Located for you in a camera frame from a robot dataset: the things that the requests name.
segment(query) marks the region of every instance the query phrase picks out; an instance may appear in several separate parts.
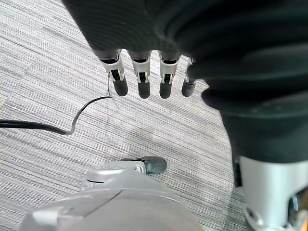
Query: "black cable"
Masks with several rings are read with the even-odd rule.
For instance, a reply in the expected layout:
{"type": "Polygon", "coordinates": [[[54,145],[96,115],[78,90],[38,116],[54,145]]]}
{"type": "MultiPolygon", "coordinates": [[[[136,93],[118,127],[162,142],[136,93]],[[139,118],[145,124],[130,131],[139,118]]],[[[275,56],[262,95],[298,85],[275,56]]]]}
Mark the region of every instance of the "black cable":
{"type": "Polygon", "coordinates": [[[80,116],[80,114],[83,112],[83,110],[86,109],[87,106],[89,106],[91,103],[102,100],[102,99],[111,99],[111,96],[104,96],[99,97],[94,100],[91,100],[87,102],[77,113],[75,116],[73,122],[72,122],[72,128],[70,131],[65,131],[61,128],[57,128],[52,125],[48,124],[42,124],[42,123],[36,123],[36,122],[28,122],[28,121],[19,121],[19,120],[0,120],[0,128],[25,128],[25,129],[39,129],[39,130],[46,130],[46,131],[52,131],[55,133],[58,133],[60,135],[71,135],[75,131],[76,122],[80,116]]]}
{"type": "Polygon", "coordinates": [[[108,95],[112,97],[111,91],[110,91],[110,75],[108,75],[107,89],[108,89],[108,95]]]}

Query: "floor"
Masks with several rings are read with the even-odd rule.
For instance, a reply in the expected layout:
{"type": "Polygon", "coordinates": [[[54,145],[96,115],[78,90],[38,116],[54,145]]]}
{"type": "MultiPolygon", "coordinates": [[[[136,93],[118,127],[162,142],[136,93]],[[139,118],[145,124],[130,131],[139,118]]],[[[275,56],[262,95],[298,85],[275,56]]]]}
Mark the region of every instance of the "floor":
{"type": "MultiPolygon", "coordinates": [[[[122,51],[128,95],[94,103],[76,132],[1,129],[0,230],[78,191],[87,170],[124,157],[168,162],[157,180],[172,188],[205,231],[243,231],[243,192],[233,189],[230,145],[219,113],[201,100],[205,83],[185,98],[181,57],[170,98],[159,96],[159,57],[152,53],[151,96],[138,96],[131,60],[122,51]]],[[[65,129],[87,101],[107,95],[107,74],[59,0],[0,1],[1,119],[65,129]]]]}

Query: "silver metal arm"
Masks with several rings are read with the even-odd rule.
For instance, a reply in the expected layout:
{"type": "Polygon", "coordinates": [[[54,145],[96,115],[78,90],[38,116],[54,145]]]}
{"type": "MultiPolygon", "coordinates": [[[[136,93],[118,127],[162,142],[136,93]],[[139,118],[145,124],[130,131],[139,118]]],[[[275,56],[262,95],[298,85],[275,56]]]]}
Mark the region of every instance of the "silver metal arm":
{"type": "Polygon", "coordinates": [[[274,164],[240,157],[245,217],[255,231],[300,231],[308,211],[296,194],[308,187],[308,161],[274,164]],[[294,209],[296,217],[288,214],[294,209]]]}

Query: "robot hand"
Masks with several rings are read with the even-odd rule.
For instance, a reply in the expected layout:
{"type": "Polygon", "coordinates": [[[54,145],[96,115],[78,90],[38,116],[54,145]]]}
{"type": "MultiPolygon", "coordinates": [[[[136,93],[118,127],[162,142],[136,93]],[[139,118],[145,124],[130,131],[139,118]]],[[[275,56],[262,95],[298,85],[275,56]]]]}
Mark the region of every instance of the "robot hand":
{"type": "Polygon", "coordinates": [[[295,231],[307,217],[308,3],[244,0],[63,0],[117,93],[128,92],[120,49],[128,50],[139,94],[150,94],[150,54],[161,55],[162,98],[177,61],[194,61],[183,83],[210,86],[220,110],[236,186],[256,231],[295,231]]]}

